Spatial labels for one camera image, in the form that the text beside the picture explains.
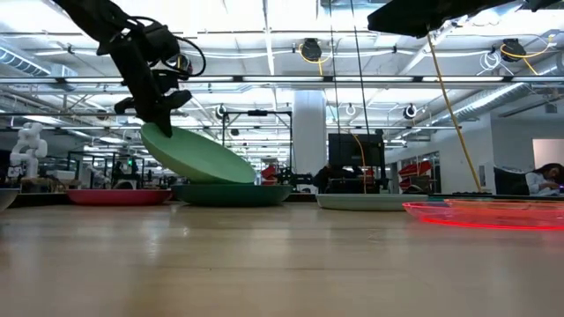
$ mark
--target green bowl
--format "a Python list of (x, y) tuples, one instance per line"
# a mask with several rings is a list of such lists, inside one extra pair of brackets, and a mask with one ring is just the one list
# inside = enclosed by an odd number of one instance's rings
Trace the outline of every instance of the green bowl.
[(292, 186), (233, 185), (179, 185), (173, 186), (179, 200), (206, 207), (267, 207), (280, 205)]
[(198, 184), (249, 184), (253, 167), (237, 154), (196, 133), (173, 127), (166, 137), (154, 123), (141, 128), (143, 144), (164, 167)]

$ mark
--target humanoid robot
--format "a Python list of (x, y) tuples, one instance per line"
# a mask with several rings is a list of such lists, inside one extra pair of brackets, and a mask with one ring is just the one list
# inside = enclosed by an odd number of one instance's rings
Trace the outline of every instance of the humanoid robot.
[[(40, 138), (43, 125), (40, 123), (26, 123), (24, 128), (18, 131), (18, 143), (11, 150), (9, 177), (19, 177), (22, 170), (22, 162), (26, 163), (26, 177), (36, 178), (39, 160), (47, 156), (47, 142)], [(26, 153), (20, 153), (24, 148), (29, 149)]]

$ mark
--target computer monitor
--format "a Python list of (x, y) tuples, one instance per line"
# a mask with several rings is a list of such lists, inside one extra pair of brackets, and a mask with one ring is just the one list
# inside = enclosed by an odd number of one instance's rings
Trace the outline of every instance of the computer monitor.
[(332, 166), (383, 166), (384, 142), (381, 134), (357, 135), (364, 151), (365, 164), (359, 143), (350, 134), (329, 134), (329, 164)]

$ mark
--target white column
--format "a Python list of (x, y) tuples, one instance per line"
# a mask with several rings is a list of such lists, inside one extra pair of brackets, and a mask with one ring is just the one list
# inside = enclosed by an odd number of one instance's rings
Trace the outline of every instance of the white column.
[(315, 176), (327, 163), (325, 103), (322, 91), (294, 92), (293, 167), (296, 173)]

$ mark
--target table surface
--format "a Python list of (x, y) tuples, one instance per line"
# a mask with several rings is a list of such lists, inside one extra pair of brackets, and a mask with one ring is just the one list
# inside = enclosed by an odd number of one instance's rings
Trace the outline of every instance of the table surface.
[(8, 316), (561, 316), (564, 232), (403, 212), (56, 206), (1, 216)]

